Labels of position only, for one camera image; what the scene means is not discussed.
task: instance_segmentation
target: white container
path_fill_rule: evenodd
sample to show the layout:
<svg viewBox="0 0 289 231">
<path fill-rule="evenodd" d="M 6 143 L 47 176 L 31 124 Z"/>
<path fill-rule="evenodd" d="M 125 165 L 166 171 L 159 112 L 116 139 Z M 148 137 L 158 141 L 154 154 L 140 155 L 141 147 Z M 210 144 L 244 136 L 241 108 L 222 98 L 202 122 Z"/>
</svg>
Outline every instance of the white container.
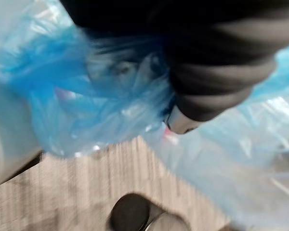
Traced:
<svg viewBox="0 0 289 231">
<path fill-rule="evenodd" d="M 39 150 L 26 104 L 0 85 L 0 184 Z"/>
</svg>

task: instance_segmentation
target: plastic bag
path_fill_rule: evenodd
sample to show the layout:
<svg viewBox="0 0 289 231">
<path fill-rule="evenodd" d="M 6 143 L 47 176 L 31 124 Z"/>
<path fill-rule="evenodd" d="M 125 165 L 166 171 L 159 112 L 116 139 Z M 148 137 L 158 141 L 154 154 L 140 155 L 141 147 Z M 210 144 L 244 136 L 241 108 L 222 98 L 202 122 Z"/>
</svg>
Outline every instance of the plastic bag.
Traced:
<svg viewBox="0 0 289 231">
<path fill-rule="evenodd" d="M 177 176 L 211 198 L 239 227 L 289 228 L 289 48 L 242 105 L 186 135 L 145 135 Z"/>
<path fill-rule="evenodd" d="M 160 38 L 88 35 L 55 0 L 10 3 L 0 83 L 27 99 L 44 149 L 82 156 L 142 135 L 237 225 L 289 227 L 289 48 L 243 105 L 177 136 L 162 123 L 173 93 Z"/>
<path fill-rule="evenodd" d="M 172 95 L 159 38 L 88 35 L 53 0 L 15 18 L 0 45 L 0 83 L 29 101 L 45 150 L 92 154 L 159 127 Z"/>
</svg>

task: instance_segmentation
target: wooden floor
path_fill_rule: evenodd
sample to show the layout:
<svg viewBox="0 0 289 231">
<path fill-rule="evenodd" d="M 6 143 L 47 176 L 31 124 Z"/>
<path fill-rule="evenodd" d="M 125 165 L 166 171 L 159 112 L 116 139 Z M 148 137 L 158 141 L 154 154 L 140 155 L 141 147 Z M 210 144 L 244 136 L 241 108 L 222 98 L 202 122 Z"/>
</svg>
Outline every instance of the wooden floor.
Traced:
<svg viewBox="0 0 289 231">
<path fill-rule="evenodd" d="M 114 203 L 129 192 L 181 214 L 193 231 L 217 231 L 227 223 L 204 196 L 135 140 L 76 160 L 46 156 L 1 185 L 0 231 L 104 231 Z"/>
</svg>

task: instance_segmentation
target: black round object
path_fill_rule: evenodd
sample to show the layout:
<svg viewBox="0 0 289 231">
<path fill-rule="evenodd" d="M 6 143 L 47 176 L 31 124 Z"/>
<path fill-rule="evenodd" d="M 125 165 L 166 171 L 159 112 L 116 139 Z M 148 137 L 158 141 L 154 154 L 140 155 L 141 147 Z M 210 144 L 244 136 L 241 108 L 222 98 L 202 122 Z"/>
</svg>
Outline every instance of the black round object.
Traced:
<svg viewBox="0 0 289 231">
<path fill-rule="evenodd" d="M 131 193 L 123 196 L 110 215 L 114 231 L 143 231 L 150 216 L 150 203 L 144 197 Z"/>
</svg>

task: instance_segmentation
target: translucent plastic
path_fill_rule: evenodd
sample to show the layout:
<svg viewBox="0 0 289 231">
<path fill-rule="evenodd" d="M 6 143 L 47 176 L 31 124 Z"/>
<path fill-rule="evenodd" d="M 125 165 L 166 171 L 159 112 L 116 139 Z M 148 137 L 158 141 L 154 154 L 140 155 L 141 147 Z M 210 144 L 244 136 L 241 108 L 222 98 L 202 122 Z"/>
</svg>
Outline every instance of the translucent plastic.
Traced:
<svg viewBox="0 0 289 231">
<path fill-rule="evenodd" d="M 82 156 L 142 135 L 235 224 L 289 227 L 289 48 L 243 105 L 178 136 L 162 122 L 173 93 L 159 38 L 88 34 L 56 0 L 12 2 L 0 0 L 0 84 L 29 102 L 46 151 Z"/>
<path fill-rule="evenodd" d="M 179 136 L 145 139 L 166 166 L 209 196 L 239 227 L 289 228 L 289 48 L 241 106 Z"/>
</svg>

